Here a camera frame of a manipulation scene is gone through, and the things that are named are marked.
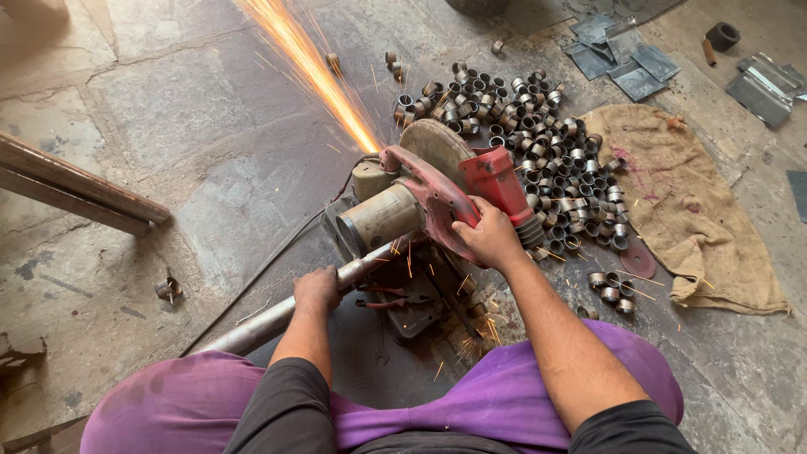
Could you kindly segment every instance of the rusty pipe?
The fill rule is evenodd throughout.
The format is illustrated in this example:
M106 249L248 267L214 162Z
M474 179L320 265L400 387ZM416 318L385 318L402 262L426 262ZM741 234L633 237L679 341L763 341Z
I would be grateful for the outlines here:
M420 244L425 238L425 234L419 230L407 233L401 237L400 246L397 246L396 249L403 255L410 244L412 246ZM349 293L355 283L364 279L372 271L383 267L388 260L392 260L395 253L392 252L391 243L339 268L337 271L339 293ZM248 355L285 332L294 313L295 298L292 295L208 343L199 351L216 350L234 355Z

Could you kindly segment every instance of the red disc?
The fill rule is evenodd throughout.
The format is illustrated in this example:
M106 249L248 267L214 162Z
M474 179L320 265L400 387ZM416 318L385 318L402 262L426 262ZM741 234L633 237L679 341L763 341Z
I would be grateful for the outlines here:
M655 274L655 257L647 249L645 242L635 236L630 237L628 249L623 250L619 258L622 266L632 275L649 279Z

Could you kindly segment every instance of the concrete floor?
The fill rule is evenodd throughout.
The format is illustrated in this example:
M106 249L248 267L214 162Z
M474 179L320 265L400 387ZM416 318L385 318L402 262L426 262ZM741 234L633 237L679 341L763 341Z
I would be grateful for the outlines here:
M359 155L327 113L256 63L259 52L279 64L261 29L231 2L66 3L71 28L65 36L0 68L0 129L147 195L174 217L135 239L0 191L0 330L12 340L42 334L48 342L44 366L0 395L1 440L88 414L117 381L178 354L270 251L321 208ZM450 63L466 59L506 80L545 68L551 80L567 81L564 115L629 102L607 77L587 81L562 53L574 19L524 37L500 19L469 19L439 1L307 4L367 111L381 114L375 120L388 143L396 138L388 112L399 92L383 68L381 56L390 49L412 65L410 93L431 78L450 80ZM700 39L718 21L733 24L742 41L718 55L712 69ZM667 357L687 404L682 431L700 452L807 452L807 226L797 219L784 174L807 170L807 107L797 104L773 131L723 91L736 74L734 62L759 51L807 74L805 22L807 4L800 0L690 0L640 27L646 41L683 69L669 90L644 102L681 114L695 129L765 241L794 308L789 317L750 317L673 307L658 289L645 288L657 301L642 302L634 317L601 311ZM4 24L0 17L0 29ZM506 46L495 57L487 50L499 38ZM541 265L570 305L596 298L582 285L567 287L565 279L583 282L587 271L616 265L614 257L591 249L593 263ZM291 277L338 260L323 230L309 229L213 335L290 294ZM152 290L165 266L186 294L173 307ZM657 277L670 279L660 268ZM496 310L510 317L500 326L503 342L522 340L500 276L480 279L478 298L494 299ZM354 323L365 317L348 317L353 311L346 310L335 317ZM463 336L452 328L430 346L401 349L391 359L417 365L406 382L419 377L420 388L432 389L361 403L412 405L448 389L473 364L454 365ZM340 330L339 339L353 333ZM335 343L334 355L349 347ZM443 360L452 366L435 385L433 373ZM335 389L351 397L357 395L351 386L395 393L403 385L350 384L349 376Z

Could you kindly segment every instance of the power cord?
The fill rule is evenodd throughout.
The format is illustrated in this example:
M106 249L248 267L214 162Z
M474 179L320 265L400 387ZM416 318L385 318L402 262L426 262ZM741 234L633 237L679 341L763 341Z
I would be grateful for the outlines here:
M333 202L336 202L337 200L339 200L340 197L342 197L342 194L344 194L345 190L347 190L348 183L350 183L351 177L353 177L353 169L356 168L356 166L358 166L359 164L361 164L362 162L364 162L364 161L366 161L368 159L378 159L378 153L366 154L366 155L362 156L361 158L359 158L356 161L356 163L353 164L353 167L350 167L350 173L348 174L348 178L345 180L345 184L342 185L342 188L339 190L336 197L331 199L331 201L328 202L328 204L332 204ZM306 227L308 227L316 218L320 217L322 215L322 213L324 213L324 212L325 212L325 207L322 207L322 209L319 210L316 214L314 214L314 216L309 217L308 220L305 221L305 223L299 229L297 229L297 231L294 233L294 235L292 235L288 240L286 240L286 242L283 243L282 246L280 246L280 249L278 249L274 254L272 254L263 263L263 265L261 265L261 267L258 269L258 271L251 278L249 278L246 285L241 289L241 291L238 292L238 294L234 298L232 298L232 300L230 300L230 302L227 303L226 306L224 306L224 309L221 310L219 315L217 315L216 318L214 318L212 322L207 324L207 326L205 326L205 329L202 330L202 332L199 333L199 335L197 335L196 338L194 338L194 340L192 340L190 342L190 344L188 344L187 347L185 347L185 350L182 351L182 353L179 355L179 358L182 358L183 356L187 355L188 352L190 351L190 349L192 349L196 345L196 343L205 334L210 332L211 328L213 328L213 326L215 326L216 323L221 321L221 319L230 310L230 308L233 307L233 305L236 302L238 302L238 300L241 299L241 297L247 292L247 290L249 290L252 287L252 285L255 284L255 281L258 280L258 278L261 277L261 275L263 275L263 273L266 272L267 269L269 269L269 266L271 266L271 264L274 263L274 261L277 260L278 257L280 257L284 252L286 252L286 250L292 244L294 244L297 237L306 229Z

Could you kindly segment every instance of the jute cloth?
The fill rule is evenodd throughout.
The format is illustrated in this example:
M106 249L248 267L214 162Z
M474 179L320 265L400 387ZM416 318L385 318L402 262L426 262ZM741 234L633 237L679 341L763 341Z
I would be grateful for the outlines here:
M581 118L603 137L601 165L628 161L618 179L630 224L675 275L673 302L748 314L790 309L762 239L681 119L641 104Z

